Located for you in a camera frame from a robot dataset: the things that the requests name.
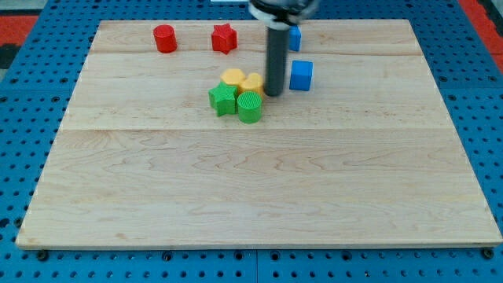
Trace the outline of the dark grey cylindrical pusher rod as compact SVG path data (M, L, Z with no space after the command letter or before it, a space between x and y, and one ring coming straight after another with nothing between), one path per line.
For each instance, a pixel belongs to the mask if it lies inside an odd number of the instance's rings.
M280 96L285 84L289 31L266 29L266 64L264 90L270 97Z

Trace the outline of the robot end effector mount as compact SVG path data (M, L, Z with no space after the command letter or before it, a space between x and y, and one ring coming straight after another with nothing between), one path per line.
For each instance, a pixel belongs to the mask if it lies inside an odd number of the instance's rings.
M313 16L319 0L249 0L248 11L268 28L287 30Z

